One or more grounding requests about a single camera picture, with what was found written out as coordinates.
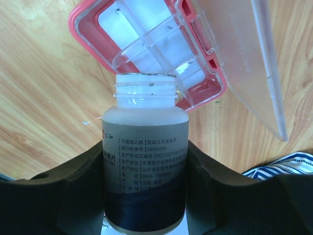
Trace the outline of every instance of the plastic bottle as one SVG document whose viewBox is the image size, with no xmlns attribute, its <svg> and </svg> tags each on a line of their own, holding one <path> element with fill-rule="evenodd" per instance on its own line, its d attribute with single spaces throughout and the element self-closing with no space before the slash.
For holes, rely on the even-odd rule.
<svg viewBox="0 0 313 235">
<path fill-rule="evenodd" d="M 176 91 L 172 75 L 116 76 L 102 116 L 105 213 L 124 234 L 165 234 L 184 216 L 189 118 Z"/>
</svg>

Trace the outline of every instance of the clear plastic lid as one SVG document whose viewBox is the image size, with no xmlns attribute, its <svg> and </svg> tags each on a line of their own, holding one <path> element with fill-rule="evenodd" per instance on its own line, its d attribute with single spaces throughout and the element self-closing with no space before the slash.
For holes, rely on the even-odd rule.
<svg viewBox="0 0 313 235">
<path fill-rule="evenodd" d="M 284 107 L 266 0 L 194 0 L 229 88 L 279 139 Z"/>
<path fill-rule="evenodd" d="M 69 27 L 114 73 L 176 75 L 184 96 L 177 105 L 185 110 L 219 97 L 228 85 L 287 140 L 265 0 L 86 0 Z"/>
</svg>

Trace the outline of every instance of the striped fabric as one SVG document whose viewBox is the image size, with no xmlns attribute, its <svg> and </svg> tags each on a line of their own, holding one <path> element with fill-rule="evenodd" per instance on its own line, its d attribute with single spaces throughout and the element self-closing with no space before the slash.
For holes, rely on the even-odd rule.
<svg viewBox="0 0 313 235">
<path fill-rule="evenodd" d="M 6 175 L 4 175 L 2 173 L 0 173 L 0 180 L 1 181 L 14 181 L 14 179 L 12 179 L 11 177 L 6 176 Z"/>
<path fill-rule="evenodd" d="M 256 167 L 243 173 L 255 180 L 267 180 L 278 174 L 312 174 L 313 155 L 303 152 L 291 153 L 268 165 Z"/>
</svg>

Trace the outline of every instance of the bottle label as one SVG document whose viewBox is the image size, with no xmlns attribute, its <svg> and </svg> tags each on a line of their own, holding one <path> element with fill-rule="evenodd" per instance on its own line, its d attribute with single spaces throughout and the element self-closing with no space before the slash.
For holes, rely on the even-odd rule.
<svg viewBox="0 0 313 235">
<path fill-rule="evenodd" d="M 129 126 L 103 122 L 105 190 L 134 193 L 158 187 L 185 168 L 188 122 Z"/>
<path fill-rule="evenodd" d="M 102 126 L 108 219 L 141 232 L 177 222 L 185 206 L 188 122 L 132 126 L 103 121 Z M 131 219 L 134 214 L 138 223 Z"/>
</svg>

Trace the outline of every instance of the wooden table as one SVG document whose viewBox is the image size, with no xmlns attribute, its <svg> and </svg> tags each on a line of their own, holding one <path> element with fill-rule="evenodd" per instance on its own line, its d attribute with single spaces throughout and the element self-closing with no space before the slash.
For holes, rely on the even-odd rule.
<svg viewBox="0 0 313 235">
<path fill-rule="evenodd" d="M 0 172 L 30 178 L 101 140 L 114 76 L 70 35 L 80 0 L 1 0 Z M 271 0 L 290 141 L 281 142 L 230 92 L 190 113 L 190 140 L 242 172 L 313 147 L 313 1 Z"/>
</svg>

